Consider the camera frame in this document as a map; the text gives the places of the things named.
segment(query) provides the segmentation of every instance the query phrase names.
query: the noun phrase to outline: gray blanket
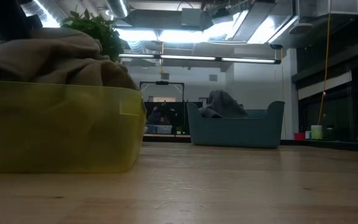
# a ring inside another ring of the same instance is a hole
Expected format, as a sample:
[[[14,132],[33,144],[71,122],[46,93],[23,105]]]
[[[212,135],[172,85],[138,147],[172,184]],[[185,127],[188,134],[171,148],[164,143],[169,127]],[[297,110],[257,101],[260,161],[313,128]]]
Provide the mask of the gray blanket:
[[[200,108],[204,118],[244,118],[247,112],[230,94],[214,90],[209,94],[208,104]]]

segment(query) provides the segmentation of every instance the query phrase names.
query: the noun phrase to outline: red object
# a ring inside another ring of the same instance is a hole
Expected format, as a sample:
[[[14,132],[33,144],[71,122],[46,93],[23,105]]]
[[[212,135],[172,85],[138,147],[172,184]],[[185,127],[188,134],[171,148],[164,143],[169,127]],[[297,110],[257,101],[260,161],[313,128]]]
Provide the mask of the red object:
[[[306,136],[304,133],[294,133],[293,135],[294,135],[295,140],[298,140],[298,141],[306,139]]]

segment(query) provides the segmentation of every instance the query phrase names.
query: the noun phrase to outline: green plant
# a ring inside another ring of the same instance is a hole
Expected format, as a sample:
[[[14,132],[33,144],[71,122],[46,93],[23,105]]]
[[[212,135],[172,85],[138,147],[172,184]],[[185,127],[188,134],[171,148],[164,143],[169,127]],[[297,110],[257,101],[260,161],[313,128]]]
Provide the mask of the green plant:
[[[124,53],[119,33],[114,29],[114,21],[107,21],[102,16],[94,16],[86,10],[79,15],[71,11],[72,17],[61,21],[60,26],[76,29],[98,39],[102,46],[102,54],[108,55],[113,62],[118,60],[118,55]]]

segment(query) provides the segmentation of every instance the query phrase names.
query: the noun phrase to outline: plastic bin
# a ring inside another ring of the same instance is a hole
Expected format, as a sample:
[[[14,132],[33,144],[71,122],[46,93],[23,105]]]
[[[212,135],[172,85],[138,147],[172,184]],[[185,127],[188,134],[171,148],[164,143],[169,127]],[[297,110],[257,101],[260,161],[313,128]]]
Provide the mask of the plastic bin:
[[[155,133],[157,133],[157,127],[156,127],[156,125],[146,125],[147,126],[147,131],[146,131],[146,133],[147,134],[155,134]]]
[[[157,134],[171,134],[172,126],[170,125],[156,125],[157,126]]]
[[[139,91],[0,82],[0,172],[124,172],[144,125]]]

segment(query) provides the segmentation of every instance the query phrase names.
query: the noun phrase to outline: window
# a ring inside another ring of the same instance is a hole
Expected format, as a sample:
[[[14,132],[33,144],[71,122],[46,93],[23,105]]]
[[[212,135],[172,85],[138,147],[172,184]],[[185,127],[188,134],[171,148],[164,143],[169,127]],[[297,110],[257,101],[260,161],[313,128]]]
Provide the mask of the window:
[[[175,97],[149,96],[149,102],[176,102]]]

